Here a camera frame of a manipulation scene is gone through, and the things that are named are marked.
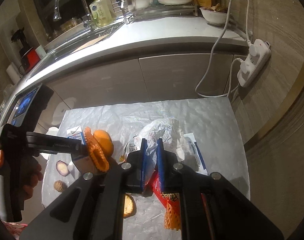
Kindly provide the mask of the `person's left hand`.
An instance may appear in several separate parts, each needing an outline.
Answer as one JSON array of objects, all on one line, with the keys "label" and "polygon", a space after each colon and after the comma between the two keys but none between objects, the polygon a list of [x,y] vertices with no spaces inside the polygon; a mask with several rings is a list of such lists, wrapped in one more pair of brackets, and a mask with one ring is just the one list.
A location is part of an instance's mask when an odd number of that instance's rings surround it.
[{"label": "person's left hand", "polygon": [[[36,165],[36,168],[32,172],[28,182],[23,185],[23,198],[24,200],[31,199],[34,193],[34,188],[36,185],[43,180],[43,174],[41,172],[42,167],[40,164]],[[0,150],[0,177],[3,175],[4,177],[4,185],[6,182],[10,182],[10,166],[5,161],[4,152]]]}]

